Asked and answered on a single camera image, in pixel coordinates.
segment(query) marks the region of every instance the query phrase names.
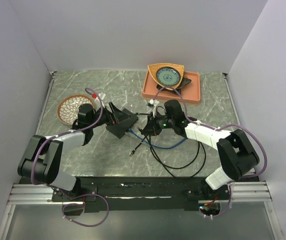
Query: white wall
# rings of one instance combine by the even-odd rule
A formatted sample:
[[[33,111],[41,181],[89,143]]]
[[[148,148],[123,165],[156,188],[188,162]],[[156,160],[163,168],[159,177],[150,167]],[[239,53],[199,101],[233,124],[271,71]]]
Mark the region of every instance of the white wall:
[[[10,0],[50,71],[227,73],[266,0]]]
[[[266,179],[286,239],[286,0],[269,0],[228,82],[241,123],[262,141]]]
[[[35,132],[50,74],[8,0],[0,0],[0,223]]]

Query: yellow woven basket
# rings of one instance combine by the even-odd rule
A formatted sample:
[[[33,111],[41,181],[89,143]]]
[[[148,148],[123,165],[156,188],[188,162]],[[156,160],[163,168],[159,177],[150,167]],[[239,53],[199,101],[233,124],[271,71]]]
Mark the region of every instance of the yellow woven basket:
[[[179,74],[181,75],[179,82],[176,85],[172,86],[173,88],[177,88],[181,84],[181,81],[183,79],[183,74],[184,74],[184,66],[183,65],[172,64],[172,63],[169,63],[169,64],[168,63],[157,63],[157,64],[148,65],[147,68],[148,68],[148,71],[151,74],[152,78],[154,79],[154,81],[157,84],[161,85],[162,87],[165,87],[165,85],[163,85],[162,83],[160,83],[157,80],[156,73],[160,68],[168,67],[168,66],[176,69],[179,72]]]

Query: blue cable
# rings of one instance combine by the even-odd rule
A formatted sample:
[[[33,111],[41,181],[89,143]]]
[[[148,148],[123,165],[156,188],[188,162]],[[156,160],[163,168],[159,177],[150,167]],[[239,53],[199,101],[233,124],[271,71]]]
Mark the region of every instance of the blue cable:
[[[145,140],[143,140],[140,136],[138,136],[136,133],[134,133],[134,131],[132,129],[128,129],[128,131],[133,134],[135,137],[139,138],[141,141],[144,141],[145,143],[147,143],[149,145],[149,143]],[[177,147],[178,145],[182,144],[183,142],[185,142],[187,140],[187,138],[182,139],[182,141],[178,142],[177,144],[173,145],[173,146],[169,146],[169,147],[163,147],[163,146],[156,146],[156,145],[152,145],[154,148],[157,149],[173,149],[175,147]]]

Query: white patterned bowl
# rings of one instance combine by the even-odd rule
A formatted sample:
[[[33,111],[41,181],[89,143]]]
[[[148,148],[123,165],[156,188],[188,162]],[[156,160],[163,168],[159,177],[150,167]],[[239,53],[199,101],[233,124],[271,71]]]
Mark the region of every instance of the white patterned bowl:
[[[57,109],[59,120],[67,125],[73,125],[82,104],[91,104],[94,107],[93,101],[86,95],[78,94],[64,99]]]

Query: gray floor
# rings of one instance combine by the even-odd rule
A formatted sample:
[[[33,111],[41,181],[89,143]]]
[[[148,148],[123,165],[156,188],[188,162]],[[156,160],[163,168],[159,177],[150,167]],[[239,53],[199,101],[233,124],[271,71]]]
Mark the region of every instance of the gray floor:
[[[105,212],[78,218],[99,222]],[[112,211],[98,227],[62,219],[61,206],[17,206],[7,240],[273,240],[264,203],[233,203],[214,219],[183,210]]]
[[[141,97],[146,71],[137,70],[84,70],[59,71],[46,105],[39,134],[54,135],[70,129],[57,117],[59,103],[68,96],[86,94],[85,87],[91,87],[107,94],[105,103],[112,101],[115,106],[127,108],[132,112],[149,112],[147,100]],[[212,126],[224,126],[237,123],[227,87],[221,72],[201,72],[201,103],[198,106],[188,105],[188,115]],[[140,116],[133,126],[143,128],[146,116]],[[182,137],[173,130],[163,132],[152,139],[159,146],[172,146]],[[127,177],[167,177],[169,174],[153,158],[147,147],[139,148],[135,155],[129,157],[129,152],[137,145],[137,140],[128,136],[117,139],[104,126],[94,129],[90,143],[75,148],[62,155],[61,167],[75,176],[127,176]],[[207,160],[203,170],[198,174],[204,177],[219,167],[217,151],[205,147]],[[197,152],[197,142],[187,140],[184,144],[171,150],[157,150],[160,158],[167,164],[180,167],[190,162]],[[198,159],[190,167],[174,170],[177,176],[190,176],[202,165],[204,153],[200,151]]]

